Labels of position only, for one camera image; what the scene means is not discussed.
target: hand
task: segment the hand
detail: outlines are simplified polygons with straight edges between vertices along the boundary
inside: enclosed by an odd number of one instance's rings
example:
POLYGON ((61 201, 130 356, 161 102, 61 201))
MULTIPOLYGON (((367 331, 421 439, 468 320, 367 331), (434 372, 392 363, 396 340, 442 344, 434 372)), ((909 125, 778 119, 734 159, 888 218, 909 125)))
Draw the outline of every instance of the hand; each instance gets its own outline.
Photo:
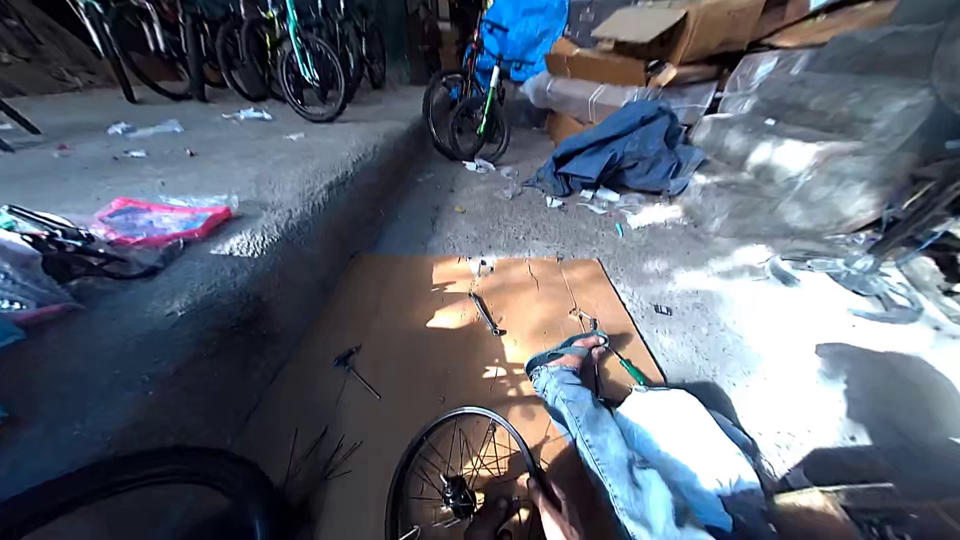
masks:
POLYGON ((540 485, 534 479, 527 480, 527 490, 530 492, 530 498, 540 510, 540 520, 543 522, 543 535, 546 540, 580 540, 583 534, 580 532, 580 518, 576 511, 566 502, 566 495, 557 487, 557 484, 550 482, 553 493, 560 501, 560 508, 557 508, 550 498, 543 493, 540 485))

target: small tool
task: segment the small tool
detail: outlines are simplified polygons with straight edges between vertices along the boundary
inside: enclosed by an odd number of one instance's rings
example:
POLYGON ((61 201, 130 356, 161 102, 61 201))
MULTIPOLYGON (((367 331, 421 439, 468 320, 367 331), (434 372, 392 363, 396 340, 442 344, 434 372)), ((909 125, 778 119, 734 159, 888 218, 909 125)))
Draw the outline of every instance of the small tool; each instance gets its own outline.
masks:
POLYGON ((336 358, 333 358, 333 366, 342 367, 346 369, 348 373, 356 377, 357 380, 359 380, 364 386, 366 386, 367 389, 370 390, 370 393, 376 396, 376 399, 379 400, 381 399, 380 394, 377 394, 376 390, 374 390, 373 387, 370 386, 368 382, 366 382, 362 377, 360 377, 360 374, 357 373, 355 369, 353 369, 352 365, 350 365, 350 361, 353 359, 353 356, 356 355, 358 351, 360 351, 360 347, 361 347, 360 345, 357 345, 356 347, 351 347, 350 349, 347 349, 342 353, 340 353, 339 355, 337 355, 336 358))
POLYGON ((503 330, 501 330, 501 329, 499 329, 499 328, 496 327, 496 323, 494 323, 493 319, 491 319, 490 314, 487 313, 487 308, 484 307, 483 301, 480 300, 480 297, 479 297, 479 296, 477 296, 476 294, 474 294, 474 293, 472 293, 472 292, 469 293, 468 296, 469 296, 470 299, 473 301, 473 303, 476 304, 476 306, 477 306, 477 311, 480 311, 480 316, 483 317, 483 320, 487 323, 487 326, 490 327, 490 333, 492 333, 493 335, 495 335, 495 336, 497 336, 497 337, 499 337, 499 336, 503 335, 504 333, 506 333, 506 331, 503 331, 503 330))
POLYGON ((633 362, 627 358, 624 358, 623 355, 618 353, 613 347, 608 347, 608 349, 610 349, 616 355, 616 357, 620 359, 620 365, 623 366, 623 369, 627 370, 627 373, 634 378, 637 384, 640 386, 647 385, 647 378, 643 377, 643 374, 640 373, 640 370, 636 369, 636 366, 634 366, 633 362))

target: cardboard sheet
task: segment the cardboard sheet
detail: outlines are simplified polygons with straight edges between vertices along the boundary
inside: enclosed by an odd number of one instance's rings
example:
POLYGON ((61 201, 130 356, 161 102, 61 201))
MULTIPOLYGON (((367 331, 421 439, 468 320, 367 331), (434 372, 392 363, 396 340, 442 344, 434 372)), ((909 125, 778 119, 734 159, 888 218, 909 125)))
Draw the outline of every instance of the cardboard sheet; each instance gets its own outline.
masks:
MULTIPOLYGON (((569 457, 523 363, 584 330, 568 316, 574 307, 597 317, 612 345, 652 383, 663 381, 597 260, 484 262, 357 258, 252 415, 236 450, 277 483, 286 476, 294 432, 297 456, 324 426, 328 436, 317 450, 323 457, 341 435, 345 447, 363 441, 344 466, 351 473, 315 495, 320 517, 314 537, 382 538, 387 492, 403 449, 431 419, 456 406, 496 410, 547 466, 561 454, 569 457), (491 335, 470 291, 483 298, 505 335, 491 335), (358 344, 363 347, 354 366, 382 401, 332 365, 336 355, 358 344)), ((601 373, 603 395, 626 396, 632 381, 612 355, 605 357, 601 373)), ((291 485, 297 481, 293 476, 291 485)))

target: wheel rim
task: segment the wheel rim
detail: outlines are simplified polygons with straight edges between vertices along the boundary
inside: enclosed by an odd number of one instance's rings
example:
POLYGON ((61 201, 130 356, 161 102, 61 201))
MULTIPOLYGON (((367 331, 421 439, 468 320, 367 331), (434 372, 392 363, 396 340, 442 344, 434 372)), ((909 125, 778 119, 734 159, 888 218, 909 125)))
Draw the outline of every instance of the wheel rim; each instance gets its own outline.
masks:
POLYGON ((481 407, 454 409, 418 434, 400 460, 386 537, 414 529, 419 538, 461 537, 484 502, 499 496, 520 496, 508 525, 518 534, 531 516, 525 480, 536 473, 526 443, 505 419, 481 407))

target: plastic bag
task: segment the plastic bag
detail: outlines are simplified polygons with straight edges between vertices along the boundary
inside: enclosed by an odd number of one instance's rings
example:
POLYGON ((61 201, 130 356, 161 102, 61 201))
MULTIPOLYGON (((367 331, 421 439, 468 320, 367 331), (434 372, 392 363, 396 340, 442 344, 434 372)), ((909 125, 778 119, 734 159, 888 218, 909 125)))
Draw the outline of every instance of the plastic bag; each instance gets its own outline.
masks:
POLYGON ((24 326, 80 306, 43 272, 42 262, 19 234, 0 231, 0 316, 24 326))
POLYGON ((203 238, 230 219, 228 206, 183 207, 114 199, 96 214, 99 236, 119 245, 163 246, 178 239, 203 238))

